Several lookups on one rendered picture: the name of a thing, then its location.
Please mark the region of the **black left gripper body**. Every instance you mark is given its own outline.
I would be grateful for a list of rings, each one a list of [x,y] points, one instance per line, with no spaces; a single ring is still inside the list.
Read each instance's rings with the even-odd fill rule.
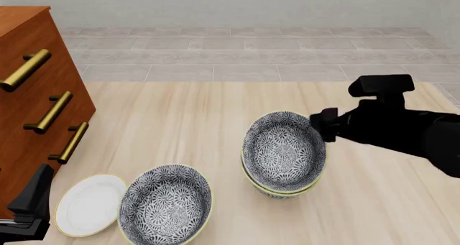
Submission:
[[[49,227],[49,213],[14,214],[13,219],[0,219],[0,241],[43,240]]]

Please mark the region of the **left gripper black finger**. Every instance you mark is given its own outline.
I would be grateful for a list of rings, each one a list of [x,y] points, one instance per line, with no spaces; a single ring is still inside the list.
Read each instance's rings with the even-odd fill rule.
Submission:
[[[16,218],[49,218],[50,217],[50,188],[54,169],[42,164],[37,169],[23,191],[8,204],[7,209]]]

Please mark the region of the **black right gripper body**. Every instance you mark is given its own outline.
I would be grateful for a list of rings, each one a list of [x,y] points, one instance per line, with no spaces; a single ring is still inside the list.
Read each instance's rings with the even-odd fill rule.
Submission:
[[[326,143],[336,141],[338,123],[338,109],[325,108],[320,113],[310,115],[310,125],[321,135]]]

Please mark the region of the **patterned black and white bowl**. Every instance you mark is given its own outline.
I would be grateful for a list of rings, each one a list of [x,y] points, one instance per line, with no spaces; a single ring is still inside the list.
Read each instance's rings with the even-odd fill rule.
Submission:
[[[313,190],[315,188],[315,186],[317,186],[317,184],[319,183],[319,180],[321,179],[322,175],[320,175],[320,177],[315,181],[313,182],[313,184],[307,188],[306,190],[303,190],[303,191],[300,191],[298,193],[291,193],[291,194],[282,194],[282,193],[274,193],[272,191],[269,191],[269,190],[266,190],[265,188],[263,188],[262,186],[259,186],[250,176],[249,176],[249,173],[247,172],[247,169],[245,168],[244,164],[243,164],[243,160],[242,160],[242,157],[240,157],[241,159],[241,168],[242,168],[242,171],[244,172],[244,175],[246,176],[246,178],[248,179],[248,181],[252,184],[252,186],[254,186],[254,188],[256,190],[258,190],[260,193],[262,193],[263,195],[266,195],[267,197],[271,197],[271,198],[274,198],[274,199],[281,199],[281,200],[285,200],[285,199],[291,199],[291,198],[294,198],[294,197],[299,197],[300,195],[304,195],[306,193],[308,193],[309,191]]]
[[[186,245],[206,226],[213,207],[207,179],[187,165],[161,165],[125,190],[117,223],[131,245]]]
[[[298,193],[323,174],[326,143],[304,115],[275,111],[248,128],[241,157],[259,186],[274,193]]]

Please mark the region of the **white plate with gold rim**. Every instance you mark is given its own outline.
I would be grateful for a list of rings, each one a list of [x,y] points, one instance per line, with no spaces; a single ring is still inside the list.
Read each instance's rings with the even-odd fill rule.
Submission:
[[[59,200],[55,225],[66,236],[92,236],[116,219],[127,183],[118,175],[98,173],[74,184]]]

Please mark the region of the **wooden cabinet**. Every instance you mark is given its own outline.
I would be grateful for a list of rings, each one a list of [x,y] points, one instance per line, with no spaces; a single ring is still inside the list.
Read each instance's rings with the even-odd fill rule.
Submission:
[[[88,122],[95,106],[47,6],[0,6],[0,80],[25,63],[23,55],[49,50],[52,57],[13,92],[0,89],[0,219],[42,164],[61,167],[60,154],[72,137],[69,126]],[[24,130],[55,103],[50,96],[70,91],[72,99],[45,134]]]

